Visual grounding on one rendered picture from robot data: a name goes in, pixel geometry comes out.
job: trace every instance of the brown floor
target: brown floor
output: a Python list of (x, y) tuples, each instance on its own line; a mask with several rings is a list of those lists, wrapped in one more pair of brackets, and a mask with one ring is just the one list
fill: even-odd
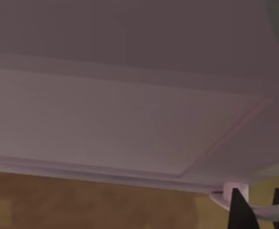
[[(268, 205), (275, 187), (252, 186), (250, 202)], [(227, 216), (203, 194), (0, 173), (1, 229), (225, 229)]]

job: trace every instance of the wooden floor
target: wooden floor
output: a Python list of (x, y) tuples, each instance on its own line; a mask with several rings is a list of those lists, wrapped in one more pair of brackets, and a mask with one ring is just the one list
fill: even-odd
[[(275, 187), (251, 187), (251, 203)], [(0, 173), (0, 229), (225, 229), (227, 216), (203, 194)]]

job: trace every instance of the white curved object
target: white curved object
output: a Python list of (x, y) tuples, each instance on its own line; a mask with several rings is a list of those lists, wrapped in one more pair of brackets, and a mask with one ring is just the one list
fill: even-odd
[[(219, 206), (226, 210), (230, 210), (230, 202), (223, 197), (223, 192), (214, 192), (209, 197)], [(279, 205), (272, 205), (268, 207), (250, 205), (257, 219), (265, 221), (279, 222)]]

